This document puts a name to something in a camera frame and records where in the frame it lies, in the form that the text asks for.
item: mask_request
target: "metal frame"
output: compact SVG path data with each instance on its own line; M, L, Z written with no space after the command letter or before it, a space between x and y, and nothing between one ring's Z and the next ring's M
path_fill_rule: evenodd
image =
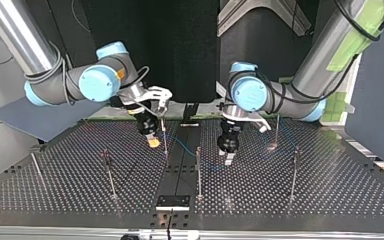
M218 16L218 33L221 37L230 27L249 11L256 8L269 8L275 12L289 27L294 21L295 0L230 0ZM310 29L311 23L297 6L294 21L294 31L298 36L303 36Z

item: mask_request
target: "perforated metal table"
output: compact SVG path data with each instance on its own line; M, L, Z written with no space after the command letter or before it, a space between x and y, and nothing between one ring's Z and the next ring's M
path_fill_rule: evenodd
M189 128L168 121L169 159L162 146L147 146L134 122L80 123L36 154L43 181L30 158L0 175L0 228L384 233L382 169L330 130L289 119L280 126L279 146L270 151L274 131L247 125L233 164L224 166L219 120ZM302 162L291 200L296 145ZM196 198L197 146L203 199ZM105 148L117 199L100 159ZM161 195L190 196L189 211L156 211Z

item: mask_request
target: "end effector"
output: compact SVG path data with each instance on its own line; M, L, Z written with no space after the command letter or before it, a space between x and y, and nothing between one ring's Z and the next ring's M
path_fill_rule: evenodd
M256 77L257 66L234 63L230 70L225 102L220 105L223 114L221 136L217 139L219 155L226 155L226 165L232 163L239 148L239 133L246 122L251 122L261 133L271 130L267 121L257 111L267 100L265 84Z
M119 96L128 113L136 118L138 130L147 137L150 147L157 147L157 115L162 116L167 111L171 92L157 86L143 86L142 79L149 67L137 71L123 43L106 45L98 49L96 54L96 64L68 71L61 66L46 79L32 81L27 77L29 80L24 86L27 98L37 106L53 106L65 102L74 104L85 98L93 102L105 102L113 96ZM151 100L158 101L158 113L150 110Z

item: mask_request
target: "green tape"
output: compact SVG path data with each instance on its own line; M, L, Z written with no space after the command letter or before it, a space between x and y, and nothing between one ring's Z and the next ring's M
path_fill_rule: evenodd
M322 122L340 122L342 113L345 111L346 92L336 92L326 101L326 108L323 113Z
M378 36L380 34L378 29L383 19L384 0L367 0L356 21L368 33ZM352 29L347 36L345 36L326 70L332 72L343 71L345 67L348 66L352 57L360 54L370 44L370 39L361 35L357 30Z

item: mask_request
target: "blue wire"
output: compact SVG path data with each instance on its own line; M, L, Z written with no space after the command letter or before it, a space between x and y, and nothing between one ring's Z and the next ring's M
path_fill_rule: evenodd
M184 142L182 142L182 140L180 140L179 138L177 138L175 136L167 134L167 133L166 133L166 136L170 137L170 138L174 139L176 142L178 142L180 144L180 146L182 146L189 155L191 155L193 157L196 157L196 154L194 154L191 150L189 150L189 148L186 146L186 144ZM204 161L202 161L202 162L204 163L204 166L205 165L210 165L209 167L212 168L215 171L219 171L219 170L222 169L222 167L220 167L220 166L211 166L211 164L208 164L208 163L206 163Z
M169 134L166 134L166 136L171 137L174 140L176 140L176 142L178 142L185 149L185 151L187 153L189 153L189 155L191 155L192 157L196 157L196 154L194 154L191 150L189 150L188 147L186 146L186 144L184 144L180 139L178 139L177 137L171 136Z

